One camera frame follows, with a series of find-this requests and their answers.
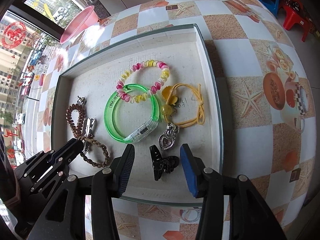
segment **floor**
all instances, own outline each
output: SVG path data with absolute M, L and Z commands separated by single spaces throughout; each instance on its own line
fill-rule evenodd
M 281 9 L 278 13 L 278 21 L 283 24 L 285 11 Z M 312 96 L 315 103 L 316 116 L 320 116 L 320 40 L 317 40 L 312 34 L 308 34 L 306 41 L 301 41 L 302 28 L 300 25 L 294 25 L 290 31 L 287 31 L 297 54 L 306 71 L 310 82 Z M 320 131 L 320 118 L 316 119 L 317 131 Z M 305 203 L 308 203 L 320 191 L 320 136 L 317 137 L 316 160 L 312 179 L 309 185 Z

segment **screw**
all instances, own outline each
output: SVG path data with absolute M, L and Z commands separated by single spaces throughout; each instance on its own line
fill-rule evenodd
M 103 174 L 109 174 L 111 171 L 112 171 L 112 170 L 111 170 L 110 168 L 104 168 L 104 169 L 102 170 L 102 173 L 103 173 Z
M 244 181 L 247 181 L 248 178 L 246 176 L 244 176 L 244 175 L 240 175 L 239 176 L 239 180 L 244 182 Z
M 70 175 L 68 177 L 68 181 L 74 181 L 76 179 L 76 176 L 75 175 Z
M 211 169 L 210 167 L 205 167 L 203 169 L 204 173 L 212 173 L 213 172 L 213 169 Z

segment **table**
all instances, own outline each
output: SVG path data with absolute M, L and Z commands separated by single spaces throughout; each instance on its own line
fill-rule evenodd
M 248 176 L 287 230 L 311 180 L 315 110 L 292 42 L 257 0 L 154 0 L 112 15 L 63 44 L 44 79 L 37 147 L 51 149 L 52 106 L 61 73 L 117 41 L 189 23 L 200 29 L 216 77 L 225 138 L 223 174 Z M 277 77 L 284 90 L 272 92 Z M 194 239 L 199 223 L 198 207 L 189 210 L 116 200 L 114 209 L 124 239 L 163 239 L 163 235 Z M 229 217 L 225 205 L 223 239 L 228 239 Z M 92 232 L 88 229 L 87 233 L 90 238 Z

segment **green bracelet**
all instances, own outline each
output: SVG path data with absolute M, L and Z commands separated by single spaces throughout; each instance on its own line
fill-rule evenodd
M 143 92 L 147 92 L 148 89 L 139 84 L 128 84 L 123 87 L 124 92 L 132 92 L 135 90 L 142 90 Z M 127 137 L 123 137 L 118 129 L 115 127 L 115 109 L 117 103 L 120 101 L 120 97 L 118 96 L 118 92 L 115 91 L 111 97 L 109 98 L 106 108 L 104 110 L 104 124 L 107 128 L 108 133 L 111 137 L 118 142 L 123 143 L 136 143 L 141 139 L 145 138 L 149 133 L 151 133 L 157 126 L 159 120 L 159 104 L 154 95 L 151 96 L 151 105 L 152 105 L 152 113 L 151 117 L 148 121 L 146 121 L 143 125 L 137 128 L 134 132 L 132 132 Z

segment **silver heart charm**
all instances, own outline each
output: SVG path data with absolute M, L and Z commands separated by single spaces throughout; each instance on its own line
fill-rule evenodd
M 160 135 L 159 146 L 161 151 L 167 150 L 171 148 L 173 145 L 174 145 L 174 139 L 172 137 L 169 137 L 166 134 Z

